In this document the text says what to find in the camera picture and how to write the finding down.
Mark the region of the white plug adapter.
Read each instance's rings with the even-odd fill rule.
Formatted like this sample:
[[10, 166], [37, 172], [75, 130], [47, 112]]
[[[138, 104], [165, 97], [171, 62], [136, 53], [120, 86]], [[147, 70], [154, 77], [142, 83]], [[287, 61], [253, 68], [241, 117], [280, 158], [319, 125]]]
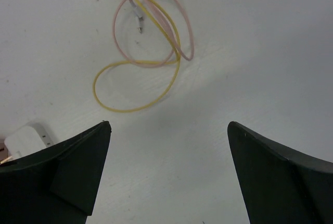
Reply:
[[28, 123], [5, 138], [10, 159], [19, 159], [53, 146], [55, 142], [44, 128], [37, 122]]

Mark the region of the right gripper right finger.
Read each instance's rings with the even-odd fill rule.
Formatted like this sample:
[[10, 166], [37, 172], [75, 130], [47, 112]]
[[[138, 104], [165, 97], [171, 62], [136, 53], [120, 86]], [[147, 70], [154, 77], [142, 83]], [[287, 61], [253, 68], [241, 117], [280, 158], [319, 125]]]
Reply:
[[229, 146], [250, 223], [332, 223], [332, 163], [230, 122]]

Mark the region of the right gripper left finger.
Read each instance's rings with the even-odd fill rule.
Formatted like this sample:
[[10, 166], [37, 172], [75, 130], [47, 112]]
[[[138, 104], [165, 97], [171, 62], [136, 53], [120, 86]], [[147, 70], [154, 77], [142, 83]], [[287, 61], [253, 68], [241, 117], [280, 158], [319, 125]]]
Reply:
[[1, 223], [86, 223], [111, 138], [108, 121], [1, 165]]

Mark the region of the brown USB charger plug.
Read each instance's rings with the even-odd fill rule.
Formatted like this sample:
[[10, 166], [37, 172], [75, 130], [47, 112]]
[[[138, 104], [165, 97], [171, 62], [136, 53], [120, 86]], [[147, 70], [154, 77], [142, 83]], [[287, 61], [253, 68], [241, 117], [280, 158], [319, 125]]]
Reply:
[[1, 165], [13, 160], [13, 157], [10, 155], [9, 150], [5, 145], [4, 138], [0, 138], [0, 160]]

